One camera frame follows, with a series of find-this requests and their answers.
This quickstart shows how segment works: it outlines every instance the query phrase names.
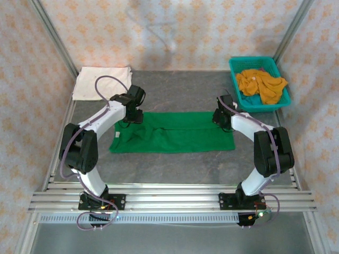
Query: gray table surface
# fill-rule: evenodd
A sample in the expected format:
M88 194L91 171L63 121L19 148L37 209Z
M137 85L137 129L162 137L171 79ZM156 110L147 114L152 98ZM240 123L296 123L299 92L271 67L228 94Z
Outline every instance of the gray table surface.
M280 213L265 226L113 224L84 232L75 224L39 224L31 254L312 254L302 213Z
M147 93L140 107L145 112L214 111L216 97L228 92L237 101L227 71L134 71L132 83ZM89 118L104 105L103 101L77 101L72 122ZM251 115L276 126L273 113ZM97 168L107 183L237 185L254 168L253 143L239 132L234 132L236 150L199 153L111 153L113 137L114 127L99 140ZM65 181L59 170L55 181ZM291 178L285 173L273 184L291 185Z

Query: purple cable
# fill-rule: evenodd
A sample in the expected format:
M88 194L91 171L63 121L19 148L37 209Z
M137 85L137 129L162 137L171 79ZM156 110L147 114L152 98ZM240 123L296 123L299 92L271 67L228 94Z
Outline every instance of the purple cable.
M68 178L70 178L70 177L72 177L72 176L77 176L77 178L79 179L80 184L81 184L82 187L87 191L87 193L89 193L91 196L93 196L94 198L96 198L96 199L98 199L98 200L100 200L100 201L102 201L102 202L104 202L104 203L107 203L107 204L112 205L112 206L115 208L116 213L115 213L114 218L112 218L112 219L111 219L107 224L105 224L104 226L101 226L101 229L104 229L104 228L106 228L108 225L110 225L110 224L117 218L117 216L118 216L118 214L119 214L118 207L117 207L114 203L112 203L112 202L110 202L110 201L108 201L108 200L105 200L105 199L103 199L103 198L100 198L100 197L96 196L93 192L91 192L90 189L87 188L87 186L86 186L86 185L84 184L84 182L82 181L81 176L80 176L79 173L71 173L71 174L69 174L69 175L65 175L65 174L64 174L64 165L65 165L66 157L67 157L69 148L70 148L70 146L72 145L72 143L74 142L74 140L76 139L76 137L77 137L77 136L78 136L78 135L79 135L79 134L87 127L87 126L89 126L89 125L91 125L92 123L94 123L95 121L99 120L101 117L103 117L103 116L109 111L109 107L110 107L109 100L107 100L107 99L99 92L99 90L98 90L98 88L97 88L97 83L98 83L98 81L99 81L100 79L102 79L102 78L112 78L112 79L116 80L117 82L119 82L119 83L125 88L126 92L128 91L127 87L123 84L123 82L121 82L120 80L118 80L117 78L115 78L115 77L113 77L113 76L104 75L104 76L100 76L99 78L96 79L96 81L95 81L95 83L94 83L95 91L96 91L97 94L98 94L98 95L106 102L107 107L106 107L106 109L104 110L104 112L102 112L100 115L98 115L96 118L92 119L92 120L89 121L88 123L84 124L84 126L82 126L82 127L81 127L77 132L75 132L74 135L71 137L71 139L69 140L69 142L68 142L67 145L66 145L66 148L65 148L63 157L62 157L62 159L61 159L60 176L61 176L63 179L68 179ZM80 226L80 224L79 224L79 219L80 219L80 217L81 217L82 215L84 215L84 214L98 215L97 213L93 213L93 212L84 212L84 213L80 214L80 215L78 216L77 220L76 220L76 224L77 224L78 228L81 229L81 230L84 230L84 231L95 230L96 227L94 227L94 228L88 228L88 229L87 229L87 228L83 228L83 227Z
M278 157L278 150L276 149L274 137L273 137L273 135L272 135L270 129L269 129L265 124L263 124L262 122L260 122L259 120L255 119L255 118L253 118L253 117L251 117L251 116L246 116L246 115L240 114L239 112L233 110L232 108L230 108L229 106L227 106L227 105L221 100L221 97L220 97L220 96L218 97L218 100L219 100L219 102L222 104L222 106L224 106L227 110L229 110L229 111L231 111L232 113L234 113L234 114L236 114L236 115L239 115L239 116L241 116L241 117L243 117L243 118L252 120L252 121L255 122L257 125L259 125L260 127L262 127L265 131L267 131L267 133L268 133L269 136L270 136L271 143L273 144L273 153L274 153L275 163L276 163L276 175L273 176L273 177L274 177L274 178L278 178L278 177L280 176L280 163L279 163L279 157ZM276 202L277 202L277 204L278 204L278 205L277 205L277 208L276 208L276 214L275 214L275 216L274 216L272 219L270 219L269 221L267 221L267 222L265 222L265 223L263 223L263 224L256 225L255 227L262 226L262 225L265 225L265 224L267 224L267 223L269 223L269 222L274 221L274 220L276 219L276 217L278 216L279 211L280 211L280 202L279 202L279 199L277 198L277 196L275 196L274 194L271 194L271 193L263 194L263 193L261 192L261 190L263 190L269 183L270 183L270 182L267 182L266 184L264 184L264 185L260 188L258 194L259 194L261 197L272 196L272 197L274 197L274 198L276 199Z

